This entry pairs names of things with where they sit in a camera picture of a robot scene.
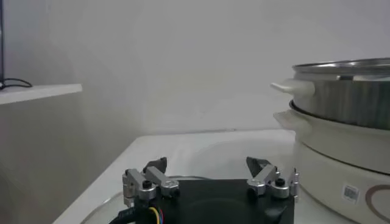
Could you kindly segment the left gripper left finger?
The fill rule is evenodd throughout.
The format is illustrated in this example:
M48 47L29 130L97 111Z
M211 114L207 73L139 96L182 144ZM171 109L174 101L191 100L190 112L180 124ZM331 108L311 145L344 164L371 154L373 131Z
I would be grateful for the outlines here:
M165 175L167 158L149 161L142 171L127 169L122 175L123 200L128 207L146 207L159 198L176 199L180 196L180 184Z

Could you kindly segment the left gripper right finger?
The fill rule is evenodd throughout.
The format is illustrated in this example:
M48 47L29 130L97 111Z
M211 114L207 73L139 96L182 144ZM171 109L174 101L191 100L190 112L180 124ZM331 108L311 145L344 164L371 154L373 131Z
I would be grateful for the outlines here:
M292 198L296 203L299 197L299 173L295 167L280 170L266 159L246 158L251 173L247 183L248 198L257 201L270 195L277 200Z

